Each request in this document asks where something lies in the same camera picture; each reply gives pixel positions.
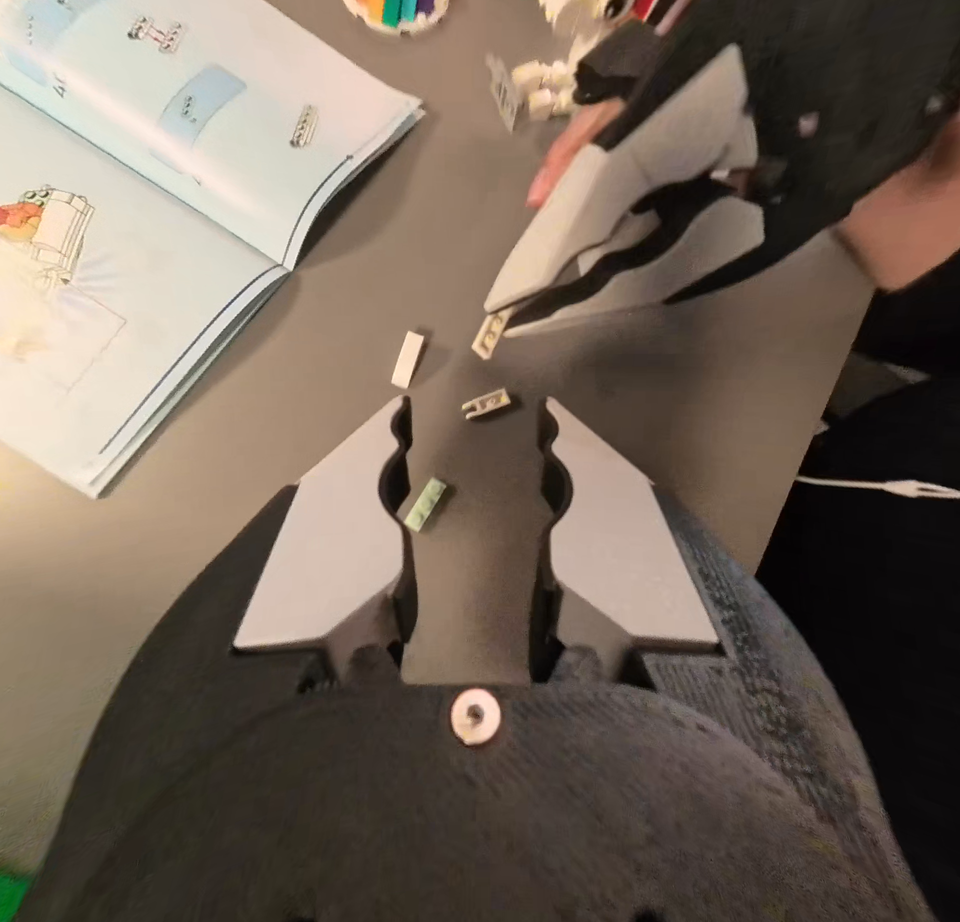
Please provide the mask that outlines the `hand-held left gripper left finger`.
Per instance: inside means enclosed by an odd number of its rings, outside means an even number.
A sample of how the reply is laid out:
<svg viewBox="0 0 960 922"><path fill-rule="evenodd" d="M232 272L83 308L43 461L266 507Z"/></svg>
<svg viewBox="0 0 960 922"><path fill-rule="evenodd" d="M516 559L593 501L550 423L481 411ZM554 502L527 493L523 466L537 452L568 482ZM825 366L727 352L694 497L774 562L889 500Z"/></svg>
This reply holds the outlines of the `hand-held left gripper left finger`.
<svg viewBox="0 0 960 922"><path fill-rule="evenodd" d="M235 649L406 645L418 616L410 532L412 405L396 396L299 480Z"/></svg>

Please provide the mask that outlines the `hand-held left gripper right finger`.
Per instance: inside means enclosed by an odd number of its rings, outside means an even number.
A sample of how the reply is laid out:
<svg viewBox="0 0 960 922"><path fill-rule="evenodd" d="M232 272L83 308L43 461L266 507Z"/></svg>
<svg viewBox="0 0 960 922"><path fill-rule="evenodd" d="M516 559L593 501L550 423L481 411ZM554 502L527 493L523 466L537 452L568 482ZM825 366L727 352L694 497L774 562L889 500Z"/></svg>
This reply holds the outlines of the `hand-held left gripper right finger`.
<svg viewBox="0 0 960 922"><path fill-rule="evenodd" d="M538 412L550 511L538 563L546 642L594 652L721 644L648 476L547 397Z"/></svg>

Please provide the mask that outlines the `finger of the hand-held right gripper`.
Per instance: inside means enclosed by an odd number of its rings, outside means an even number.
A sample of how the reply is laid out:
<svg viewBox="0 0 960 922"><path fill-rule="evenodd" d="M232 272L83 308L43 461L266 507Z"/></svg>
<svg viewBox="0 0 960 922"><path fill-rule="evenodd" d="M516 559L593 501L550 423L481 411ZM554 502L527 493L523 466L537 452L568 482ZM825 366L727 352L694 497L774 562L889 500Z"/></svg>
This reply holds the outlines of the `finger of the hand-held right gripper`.
<svg viewBox="0 0 960 922"><path fill-rule="evenodd" d="M515 244L486 297L500 314L545 292L612 236L642 198L760 158L740 47L731 43L644 118L624 110L582 145Z"/></svg>
<svg viewBox="0 0 960 922"><path fill-rule="evenodd" d="M522 299L504 337L606 323L665 305L763 240L762 209L734 195L665 219L653 209L627 215L612 236L576 256L544 292Z"/></svg>

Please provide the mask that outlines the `light green lego plate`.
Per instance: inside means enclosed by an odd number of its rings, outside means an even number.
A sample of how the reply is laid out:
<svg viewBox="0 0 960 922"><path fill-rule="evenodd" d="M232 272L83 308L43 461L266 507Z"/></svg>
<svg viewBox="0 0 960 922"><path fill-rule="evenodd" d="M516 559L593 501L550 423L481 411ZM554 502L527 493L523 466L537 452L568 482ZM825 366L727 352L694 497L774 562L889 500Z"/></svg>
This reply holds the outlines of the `light green lego plate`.
<svg viewBox="0 0 960 922"><path fill-rule="evenodd" d="M403 524L410 531L420 533L445 496L448 485L437 477L431 477L408 510Z"/></svg>

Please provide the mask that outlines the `white lego plate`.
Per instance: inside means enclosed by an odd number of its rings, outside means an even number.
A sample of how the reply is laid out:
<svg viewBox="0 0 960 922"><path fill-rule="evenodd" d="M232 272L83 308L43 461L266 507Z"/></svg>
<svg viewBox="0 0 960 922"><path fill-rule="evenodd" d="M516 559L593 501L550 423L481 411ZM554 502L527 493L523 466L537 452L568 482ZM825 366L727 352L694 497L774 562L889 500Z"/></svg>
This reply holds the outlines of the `white lego plate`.
<svg viewBox="0 0 960 922"><path fill-rule="evenodd" d="M507 306L498 312L485 316L471 345L472 352L474 352L479 359L487 362L492 358L498 342L509 326L513 314L514 309L511 306Z"/></svg>

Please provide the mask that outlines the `grey studded lego plate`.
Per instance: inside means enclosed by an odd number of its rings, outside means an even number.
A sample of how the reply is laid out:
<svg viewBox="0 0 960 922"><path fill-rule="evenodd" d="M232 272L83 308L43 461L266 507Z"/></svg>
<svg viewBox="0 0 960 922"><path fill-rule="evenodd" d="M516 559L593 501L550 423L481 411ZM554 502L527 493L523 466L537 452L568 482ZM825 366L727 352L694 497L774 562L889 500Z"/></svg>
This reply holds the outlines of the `grey studded lego plate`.
<svg viewBox="0 0 960 922"><path fill-rule="evenodd" d="M489 74L489 90L506 130L513 133L523 107L523 97L514 83L512 72L498 56L487 53L485 64Z"/></svg>

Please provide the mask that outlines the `white smooth lego tile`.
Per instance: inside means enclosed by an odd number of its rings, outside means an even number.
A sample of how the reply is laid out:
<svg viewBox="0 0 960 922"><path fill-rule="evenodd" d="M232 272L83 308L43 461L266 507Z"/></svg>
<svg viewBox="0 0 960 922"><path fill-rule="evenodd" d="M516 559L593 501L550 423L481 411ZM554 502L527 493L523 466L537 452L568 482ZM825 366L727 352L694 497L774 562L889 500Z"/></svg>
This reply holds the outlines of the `white smooth lego tile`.
<svg viewBox="0 0 960 922"><path fill-rule="evenodd" d="M390 383L393 387L407 390L419 366L426 347L426 338L419 332L408 330L394 364Z"/></svg>

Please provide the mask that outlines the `lego instruction booklet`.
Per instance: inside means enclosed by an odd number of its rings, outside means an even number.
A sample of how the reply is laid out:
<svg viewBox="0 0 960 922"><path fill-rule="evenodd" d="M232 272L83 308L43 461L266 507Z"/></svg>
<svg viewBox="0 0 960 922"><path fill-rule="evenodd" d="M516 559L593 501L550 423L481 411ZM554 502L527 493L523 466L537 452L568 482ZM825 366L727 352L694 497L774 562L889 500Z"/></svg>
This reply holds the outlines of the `lego instruction booklet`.
<svg viewBox="0 0 960 922"><path fill-rule="evenodd" d="M423 114L264 0L1 0L3 445L100 497Z"/></svg>

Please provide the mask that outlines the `person's right hand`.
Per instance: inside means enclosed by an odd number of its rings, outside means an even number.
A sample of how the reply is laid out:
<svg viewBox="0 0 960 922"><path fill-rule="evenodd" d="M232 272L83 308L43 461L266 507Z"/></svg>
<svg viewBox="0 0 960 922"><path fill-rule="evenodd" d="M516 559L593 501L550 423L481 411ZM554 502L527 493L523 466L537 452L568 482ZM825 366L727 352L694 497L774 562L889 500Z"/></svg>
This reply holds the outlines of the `person's right hand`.
<svg viewBox="0 0 960 922"><path fill-rule="evenodd" d="M857 202L834 229L872 286L900 292L959 247L958 129Z"/></svg>

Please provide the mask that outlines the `person's dark clothing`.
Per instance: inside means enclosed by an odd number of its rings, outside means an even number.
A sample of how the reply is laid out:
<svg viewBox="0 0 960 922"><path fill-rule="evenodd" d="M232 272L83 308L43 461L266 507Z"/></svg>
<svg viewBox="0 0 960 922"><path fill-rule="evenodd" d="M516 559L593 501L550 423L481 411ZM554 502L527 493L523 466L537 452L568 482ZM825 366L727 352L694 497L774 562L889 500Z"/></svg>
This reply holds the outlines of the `person's dark clothing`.
<svg viewBox="0 0 960 922"><path fill-rule="evenodd" d="M958 490L958 255L874 297L854 343L924 379L832 414L799 474ZM940 920L959 916L958 499L796 481L757 579L830 678Z"/></svg>

